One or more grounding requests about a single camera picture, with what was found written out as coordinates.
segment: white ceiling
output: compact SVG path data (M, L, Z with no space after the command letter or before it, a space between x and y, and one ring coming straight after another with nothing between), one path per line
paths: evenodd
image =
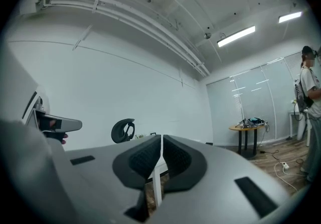
M309 7L304 0L117 1L145 13L171 32L190 40L195 46L194 51L205 61L210 71L287 39L309 35L313 31L308 17ZM280 15L302 10L304 14L301 18L289 23L278 23ZM256 26L254 34L222 48L218 47L217 41L222 33L229 36L252 25ZM211 39L204 39L206 32L212 34Z

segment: wooden floor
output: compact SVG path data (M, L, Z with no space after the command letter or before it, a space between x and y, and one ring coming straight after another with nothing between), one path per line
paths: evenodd
M237 152L237 147L224 147L227 150L231 150L233 152ZM302 161L306 159L308 147L306 146L306 139L297 141L296 138L292 140L282 140L278 143L264 145L258 148L257 155L249 159L250 162L261 168L267 174L271 175L277 182L279 182L290 195L296 193L296 191L286 183L284 183L281 179L279 179L275 175L274 165L278 162L276 159L272 157L272 154L265 153L261 154L260 151L266 151L270 153L274 153L278 150L278 153L275 153L275 158L279 159L280 162L286 162L289 165L289 169L285 172L288 174L299 174L304 175L303 172L300 171L300 167L302 166ZM297 190L308 185L305 177L303 176L291 176L285 175L283 173L283 167L280 164L277 164L275 167L277 174L283 178L286 182L293 185ZM168 181L169 176L168 174L160 178L161 186L162 186L162 196L163 194L163 187L166 181ZM149 214L152 214L156 210L154 193L153 193L153 185L152 182L146 184L146 197L147 197L147 206Z

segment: black cap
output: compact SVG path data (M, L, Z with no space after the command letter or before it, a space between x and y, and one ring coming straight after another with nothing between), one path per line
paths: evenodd
M309 46L304 46L302 49L302 53L313 53L313 50Z

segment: wooden table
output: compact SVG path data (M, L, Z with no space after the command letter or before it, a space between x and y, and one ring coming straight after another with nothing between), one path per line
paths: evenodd
M263 128L264 125L254 127L254 128L245 128L242 129L240 127L237 127L236 125L230 126L229 129L233 131L239 132L239 150L238 154L242 155L244 158L251 158L256 155L256 144L257 144L257 130L260 128ZM254 147L253 147L253 153L247 152L247 132L250 130L254 130ZM245 145L244 145L244 151L241 152L242 149L242 131L245 131Z

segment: white cable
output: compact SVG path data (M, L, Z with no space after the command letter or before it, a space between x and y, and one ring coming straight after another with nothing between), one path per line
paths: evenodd
M276 169L275 169L275 167L276 167L276 165L277 164L279 164L278 162L274 165L274 171L275 171L275 175L279 178L279 179L281 179L282 181L284 181L285 183L287 183L283 178L281 178L280 176L278 176L277 175L277 173L276 173ZM296 191L297 191L297 189L294 187L294 186L292 186L291 184L289 184L289 183L287 183L289 186L291 186L291 187L293 187Z
M300 175L300 174L289 174L289 173L285 173L284 168L283 168L283 173L284 173L285 175L290 175L290 176L301 176L301 177L306 177L305 175Z

